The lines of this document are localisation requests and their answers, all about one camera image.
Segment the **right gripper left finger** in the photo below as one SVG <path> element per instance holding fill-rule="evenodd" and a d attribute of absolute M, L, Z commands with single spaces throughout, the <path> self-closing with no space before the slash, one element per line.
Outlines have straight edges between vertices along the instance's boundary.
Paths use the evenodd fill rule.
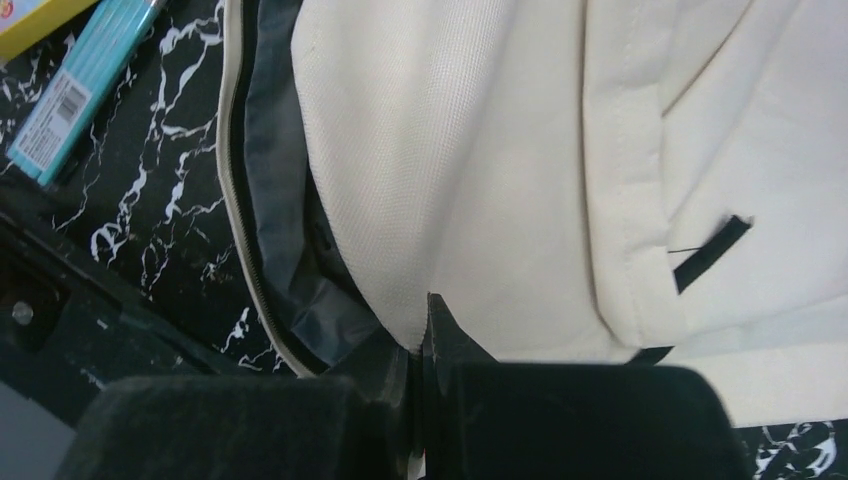
<path fill-rule="evenodd" d="M 372 334 L 311 378 L 134 377 L 88 407 L 60 479 L 404 479 L 415 360 Z"/>

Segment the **beige student backpack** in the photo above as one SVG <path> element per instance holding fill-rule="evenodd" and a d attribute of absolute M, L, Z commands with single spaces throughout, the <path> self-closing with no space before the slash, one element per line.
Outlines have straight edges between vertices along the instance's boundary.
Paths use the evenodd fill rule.
<path fill-rule="evenodd" d="M 847 415 L 843 1 L 227 1 L 217 169 L 317 376 L 428 301 L 501 361 L 698 372 Z"/>

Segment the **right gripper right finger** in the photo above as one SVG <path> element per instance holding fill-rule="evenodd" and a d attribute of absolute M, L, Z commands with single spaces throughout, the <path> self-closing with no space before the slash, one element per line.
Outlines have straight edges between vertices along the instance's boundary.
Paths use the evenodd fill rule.
<path fill-rule="evenodd" d="M 642 364 L 499 362 L 427 299 L 422 420 L 430 479 L 746 479 L 699 374 Z"/>

